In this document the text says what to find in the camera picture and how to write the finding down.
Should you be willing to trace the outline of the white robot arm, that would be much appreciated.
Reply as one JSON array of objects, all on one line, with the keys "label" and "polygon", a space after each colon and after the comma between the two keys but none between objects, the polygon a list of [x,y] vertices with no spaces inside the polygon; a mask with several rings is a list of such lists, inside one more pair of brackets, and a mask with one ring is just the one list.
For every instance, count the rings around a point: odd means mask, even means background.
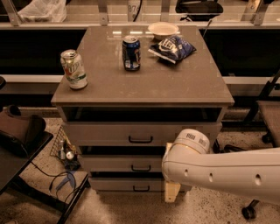
[{"label": "white robot arm", "polygon": [[272,204],[280,203],[280,149],[212,154],[196,129],[182,130],[162,160],[164,179]]}]

